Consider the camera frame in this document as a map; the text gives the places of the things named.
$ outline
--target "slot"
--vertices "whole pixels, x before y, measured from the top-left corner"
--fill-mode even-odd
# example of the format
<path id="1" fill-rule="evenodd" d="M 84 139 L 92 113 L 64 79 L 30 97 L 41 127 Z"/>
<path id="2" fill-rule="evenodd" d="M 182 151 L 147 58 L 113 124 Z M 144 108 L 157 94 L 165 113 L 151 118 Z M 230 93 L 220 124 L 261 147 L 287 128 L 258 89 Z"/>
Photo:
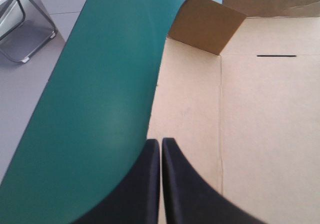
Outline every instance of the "slot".
<path id="1" fill-rule="evenodd" d="M 257 57 L 297 57 L 296 55 L 257 55 Z"/>

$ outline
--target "cardboard box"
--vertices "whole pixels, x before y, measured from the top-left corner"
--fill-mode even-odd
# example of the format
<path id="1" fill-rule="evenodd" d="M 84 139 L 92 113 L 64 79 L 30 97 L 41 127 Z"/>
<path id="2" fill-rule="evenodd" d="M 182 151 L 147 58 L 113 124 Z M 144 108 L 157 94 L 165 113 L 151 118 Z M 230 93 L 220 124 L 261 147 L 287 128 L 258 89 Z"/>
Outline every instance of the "cardboard box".
<path id="1" fill-rule="evenodd" d="M 148 138 L 174 137 L 213 188 L 267 223 L 320 223 L 320 6 L 252 1 L 223 3 L 275 18 L 211 0 L 182 4 Z"/>

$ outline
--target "stool leg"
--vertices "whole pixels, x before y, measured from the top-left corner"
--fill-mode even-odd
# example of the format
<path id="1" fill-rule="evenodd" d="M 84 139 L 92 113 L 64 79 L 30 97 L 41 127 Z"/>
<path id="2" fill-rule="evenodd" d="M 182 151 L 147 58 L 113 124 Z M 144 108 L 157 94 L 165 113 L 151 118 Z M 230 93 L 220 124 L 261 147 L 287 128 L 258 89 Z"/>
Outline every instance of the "stool leg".
<path id="1" fill-rule="evenodd" d="M 26 19 L 26 13 L 23 9 L 23 6 L 21 4 L 20 0 L 16 0 L 18 3 L 18 6 L 22 12 L 22 20 L 16 24 L 15 26 L 13 26 L 9 31 L 7 31 L 4 35 L 2 35 L 0 37 L 0 41 L 2 39 L 4 39 L 7 35 L 9 35 L 12 31 L 14 31 L 17 27 L 21 26 L 23 24 L 23 22 Z M 6 52 L 4 52 L 3 50 L 0 49 L 0 53 L 2 53 L 7 59 L 9 59 L 12 62 L 16 62 L 16 63 L 26 63 L 29 61 L 30 56 L 35 54 L 39 49 L 41 49 L 48 41 L 52 40 L 57 33 L 57 28 L 56 25 L 54 24 L 54 22 L 50 19 L 50 17 L 34 2 L 34 0 L 28 0 L 34 7 L 35 9 L 49 22 L 49 24 L 52 26 L 52 33 L 45 38 L 36 48 L 34 48 L 27 56 L 25 56 L 23 59 L 21 60 L 17 60 L 13 57 L 11 57 L 10 55 L 8 55 Z"/>

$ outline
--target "gray tile floor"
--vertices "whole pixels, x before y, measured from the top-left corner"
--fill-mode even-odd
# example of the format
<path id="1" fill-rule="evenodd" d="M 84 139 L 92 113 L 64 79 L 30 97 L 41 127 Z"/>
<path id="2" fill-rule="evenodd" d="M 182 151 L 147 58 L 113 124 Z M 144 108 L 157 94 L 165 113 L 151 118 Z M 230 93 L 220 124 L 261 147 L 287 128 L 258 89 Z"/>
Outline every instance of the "gray tile floor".
<path id="1" fill-rule="evenodd" d="M 64 40 L 67 40 L 86 0 L 41 0 L 57 25 Z"/>
<path id="2" fill-rule="evenodd" d="M 0 183 L 86 0 L 35 1 L 45 6 L 63 37 L 58 34 L 26 64 L 0 55 Z M 30 20 L 38 18 L 25 0 L 23 4 Z"/>

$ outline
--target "curved green sheet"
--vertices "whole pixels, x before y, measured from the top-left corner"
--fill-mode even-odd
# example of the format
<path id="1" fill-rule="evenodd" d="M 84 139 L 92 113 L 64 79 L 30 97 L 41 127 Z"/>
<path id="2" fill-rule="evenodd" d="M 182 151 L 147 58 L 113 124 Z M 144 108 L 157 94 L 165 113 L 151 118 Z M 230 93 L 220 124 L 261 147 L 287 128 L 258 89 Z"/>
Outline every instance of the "curved green sheet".
<path id="1" fill-rule="evenodd" d="M 0 187 L 0 223 L 68 223 L 124 177 L 183 1 L 87 0 Z"/>

